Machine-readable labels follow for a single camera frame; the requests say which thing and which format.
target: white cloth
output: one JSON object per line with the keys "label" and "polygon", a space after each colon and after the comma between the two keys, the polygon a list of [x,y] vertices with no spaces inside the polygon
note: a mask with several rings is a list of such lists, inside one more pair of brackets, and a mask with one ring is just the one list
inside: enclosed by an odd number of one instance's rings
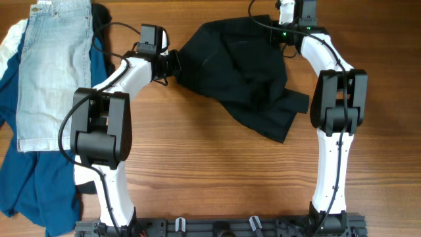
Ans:
{"label": "white cloth", "polygon": [[7,61],[15,53],[18,52],[18,46],[20,40],[22,39],[22,34],[25,32],[26,23],[28,19],[20,20],[17,24],[13,25],[5,39],[1,42],[0,45],[0,80],[2,79],[5,71],[7,70]]}

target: black cloth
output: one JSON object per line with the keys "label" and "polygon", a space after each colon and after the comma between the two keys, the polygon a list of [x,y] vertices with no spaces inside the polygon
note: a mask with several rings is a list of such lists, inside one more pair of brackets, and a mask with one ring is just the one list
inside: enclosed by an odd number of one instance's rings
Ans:
{"label": "black cloth", "polygon": [[[256,16],[270,24],[269,16]],[[242,125],[283,143],[309,96],[285,89],[287,74],[280,46],[250,18],[203,24],[182,47],[179,84],[213,97]]]}
{"label": "black cloth", "polygon": [[[110,15],[110,12],[108,11],[108,8],[106,8],[104,5],[101,5],[99,3],[92,3],[92,25],[93,25],[93,31],[95,32],[98,28],[101,26],[108,24],[111,22],[112,17]],[[105,41],[106,30],[101,30],[96,36],[101,42],[101,45],[103,46],[104,51],[108,51],[107,44]],[[110,57],[105,57],[105,69],[107,70],[107,75],[110,76],[115,70],[116,67],[114,64],[111,63]]]}

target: wooden table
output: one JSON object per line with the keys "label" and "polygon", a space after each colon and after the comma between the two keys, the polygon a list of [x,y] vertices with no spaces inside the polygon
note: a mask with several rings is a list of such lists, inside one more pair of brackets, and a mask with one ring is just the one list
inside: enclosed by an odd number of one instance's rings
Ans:
{"label": "wooden table", "polygon": [[[0,0],[0,38],[29,13],[28,0]],[[167,29],[180,49],[205,22],[247,15],[246,0],[103,3],[114,21]],[[365,215],[370,237],[421,236],[421,18],[419,1],[319,0],[319,25],[343,58],[369,75],[366,116],[348,161],[347,211]],[[278,17],[274,3],[254,14]],[[138,40],[111,28],[112,51]],[[312,97],[317,77],[301,56],[287,59],[287,88]],[[298,114],[285,144],[240,125],[215,100],[170,79],[148,85],[132,103],[128,187],[139,217],[304,215],[316,186],[318,140],[309,114]],[[0,129],[0,157],[12,132]],[[96,196],[83,196],[83,220],[97,218]],[[42,236],[22,215],[0,215],[0,236]]]}

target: clothing pile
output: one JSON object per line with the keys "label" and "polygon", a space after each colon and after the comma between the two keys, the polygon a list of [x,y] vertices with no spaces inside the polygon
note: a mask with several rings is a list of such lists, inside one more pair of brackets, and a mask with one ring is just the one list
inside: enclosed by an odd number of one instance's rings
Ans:
{"label": "clothing pile", "polygon": [[[271,25],[268,15],[256,16]],[[249,17],[203,24],[178,53],[179,84],[217,99],[242,125],[283,143],[297,113],[307,113],[309,96],[285,89],[280,45]]]}
{"label": "clothing pile", "polygon": [[[108,10],[90,0],[38,1],[0,45],[0,126],[7,122],[14,134],[0,169],[0,210],[22,213],[45,226],[46,236],[70,232],[80,220],[74,167],[57,136],[74,91],[114,71],[92,47],[104,48],[105,36],[93,39],[93,31],[110,21]],[[63,146],[70,149],[70,122]]]}

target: denim shorts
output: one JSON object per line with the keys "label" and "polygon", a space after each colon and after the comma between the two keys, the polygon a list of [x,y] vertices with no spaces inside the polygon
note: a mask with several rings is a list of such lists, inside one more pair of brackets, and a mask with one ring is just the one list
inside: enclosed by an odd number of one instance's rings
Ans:
{"label": "denim shorts", "polygon": [[[19,65],[18,151],[58,150],[59,128],[75,90],[91,87],[91,1],[42,2],[31,6]],[[63,133],[65,149],[70,149],[70,124]]]}

